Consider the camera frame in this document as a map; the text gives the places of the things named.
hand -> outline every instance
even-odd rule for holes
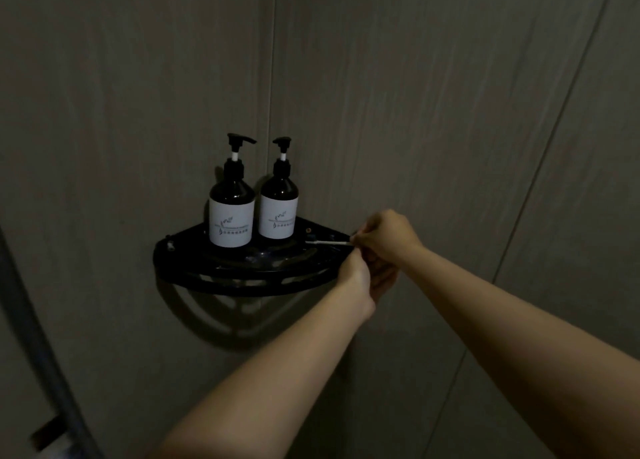
[[[351,243],[371,249],[379,258],[398,265],[407,249],[422,246],[409,220],[404,215],[385,210],[369,217]]]
[[[356,292],[377,304],[382,294],[396,283],[398,269],[373,253],[365,251],[365,258],[367,261],[363,258],[362,251],[354,248],[340,266],[338,284],[354,285]]]

pump bottle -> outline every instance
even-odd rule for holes
[[[255,140],[240,134],[227,134],[231,157],[225,163],[224,179],[209,193],[209,240],[232,248],[251,240],[255,192],[244,181],[244,165],[238,159],[243,142]]]
[[[296,223],[298,188],[289,179],[291,164],[287,161],[290,137],[273,141],[280,146],[280,158],[273,165],[273,177],[260,190],[260,235],[272,239],[290,237]]]

grout line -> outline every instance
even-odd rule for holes
[[[509,234],[509,238],[507,239],[507,244],[504,246],[504,250],[502,251],[502,255],[500,256],[500,260],[498,261],[498,265],[495,269],[495,273],[493,274],[493,278],[491,280],[492,284],[496,283],[496,280],[498,279],[498,275],[500,273],[500,270],[502,269],[502,265],[504,264],[504,260],[507,256],[507,252],[509,251],[509,247],[511,246],[511,242],[513,241],[513,237],[516,234],[516,231],[518,229],[518,225],[520,224],[520,220],[522,219],[522,215],[524,214],[524,210],[527,206],[527,203],[529,203],[529,199],[531,197],[531,194],[533,192],[533,187],[536,184],[536,181],[538,180],[538,176],[540,175],[540,170],[542,169],[542,166],[545,162],[545,159],[547,158],[547,153],[549,152],[549,148],[551,147],[551,143],[554,141],[555,137],[556,137],[556,132],[557,132],[557,128],[560,125],[560,121],[562,120],[562,117],[564,115],[564,110],[566,109],[566,106],[568,105],[569,99],[571,98],[571,95],[573,93],[573,89],[575,88],[575,84],[578,81],[578,77],[580,77],[580,73],[582,72],[582,67],[584,66],[584,61],[587,58],[587,54],[589,52],[589,50],[591,49],[591,45],[593,44],[593,40],[596,36],[596,33],[600,27],[600,24],[602,22],[602,19],[604,18],[604,13],[607,10],[607,6],[609,5],[609,0],[603,0],[602,1],[602,6],[600,6],[600,10],[598,11],[598,15],[596,16],[596,20],[593,24],[593,28],[591,29],[591,33],[589,34],[589,38],[587,39],[587,43],[584,45],[584,50],[582,51],[582,54],[580,55],[580,59],[578,60],[578,65],[575,69],[575,72],[573,74],[573,77],[571,79],[571,82],[569,83],[569,88],[567,89],[566,95],[564,97],[564,100],[562,102],[562,105],[560,106],[560,111],[558,112],[558,115],[556,117],[556,122],[554,122],[554,125],[551,129],[551,133],[549,134],[549,137],[547,139],[547,143],[545,144],[545,148],[542,150],[542,155],[540,156],[540,161],[538,162],[538,166],[536,167],[536,170],[533,173],[533,176],[531,178],[531,183],[529,184],[529,188],[527,189],[527,193],[524,196],[524,200],[522,201],[522,205],[520,205],[520,211],[518,212],[518,216],[516,217],[515,222],[513,223],[513,227],[511,228],[511,233]]]
[[[500,260],[498,262],[498,265],[495,269],[495,273],[493,274],[493,278],[491,280],[492,284],[495,284],[498,275],[500,273],[500,270],[502,269],[502,265],[504,264],[504,260],[505,257],[507,255],[507,252],[509,250],[509,247],[511,246],[511,242],[513,241],[513,237],[515,236],[516,233],[516,229],[518,228],[518,224],[520,223],[520,220],[522,218],[522,215],[524,213],[524,209],[527,206],[527,203],[529,202],[529,197],[531,196],[532,190],[533,190],[533,186],[536,184],[536,181],[538,180],[538,176],[540,175],[540,170],[542,167],[542,164],[544,164],[545,158],[547,157],[547,153],[549,151],[549,148],[551,146],[552,141],[554,140],[554,137],[556,136],[556,132],[557,132],[557,128],[560,125],[560,120],[562,119],[562,116],[564,115],[564,110],[566,108],[566,106],[568,105],[569,99],[571,98],[571,95],[573,93],[573,89],[575,87],[575,84],[578,80],[578,77],[580,76],[580,72],[582,71],[582,67],[584,66],[584,61],[587,58],[587,54],[589,52],[589,50],[591,49],[591,46],[593,45],[593,40],[595,39],[596,33],[600,27],[600,24],[602,22],[602,19],[604,18],[604,13],[607,10],[607,7],[609,6],[609,0],[603,0],[602,1],[602,6],[600,6],[600,10],[598,11],[598,14],[596,15],[596,19],[595,22],[593,24],[593,28],[591,29],[591,33],[589,34],[589,38],[587,39],[587,43],[585,43],[584,45],[584,49],[582,51],[582,54],[580,55],[580,59],[578,60],[578,65],[575,69],[575,72],[573,74],[573,77],[571,79],[571,82],[569,83],[569,88],[567,89],[566,95],[564,97],[563,103],[560,107],[560,111],[558,112],[558,116],[556,117],[556,121],[554,122],[554,125],[551,129],[551,133],[549,134],[549,137],[547,139],[547,143],[545,144],[545,148],[542,151],[542,155],[540,156],[540,161],[538,162],[538,166],[536,167],[536,170],[533,173],[533,176],[531,178],[531,183],[529,184],[529,188],[527,189],[527,193],[525,194],[524,200],[522,201],[522,205],[520,206],[520,211],[518,212],[518,216],[516,217],[516,221],[513,224],[513,227],[511,228],[511,233],[509,234],[509,238],[507,240],[507,244],[504,246],[504,250],[502,251],[502,255],[500,256]],[[465,348],[465,350],[462,352],[462,358],[460,358],[460,363],[458,363],[458,366],[456,368],[455,373],[453,374],[453,378],[451,379],[451,384],[449,386],[449,390],[447,390],[447,394],[444,398],[444,402],[442,403],[442,406],[440,407],[440,410],[438,411],[438,415],[436,417],[436,421],[433,424],[433,428],[431,429],[431,433],[429,434],[429,438],[427,440],[427,445],[424,448],[424,452],[422,453],[421,457],[423,459],[425,459],[427,457],[427,452],[429,451],[429,447],[431,445],[431,442],[433,441],[433,438],[435,437],[435,432],[436,429],[438,428],[438,425],[440,423],[440,420],[444,414],[444,409],[447,406],[447,403],[449,402],[449,399],[451,397],[451,394],[453,392],[453,388],[455,386],[455,383],[458,380],[458,375],[460,374],[460,370],[462,368],[462,363],[465,360],[465,357],[467,356],[468,353],[468,348]]]
[[[273,57],[276,46],[276,4],[278,0],[273,0],[273,15],[271,16],[271,67],[269,68],[269,110],[267,112],[267,152],[264,157],[263,176],[269,173],[269,140],[271,140],[271,100],[273,98]]]

black shelf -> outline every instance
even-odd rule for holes
[[[349,246],[307,240],[345,241],[347,234],[296,217],[292,237],[270,240],[254,231],[251,242],[222,248],[209,241],[207,226],[168,235],[154,250],[157,275],[193,291],[231,297],[278,296],[305,291],[337,277]]]

person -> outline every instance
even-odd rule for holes
[[[220,383],[154,459],[284,457],[398,271],[558,457],[640,457],[640,362],[429,251],[392,210],[352,243],[332,291]]]

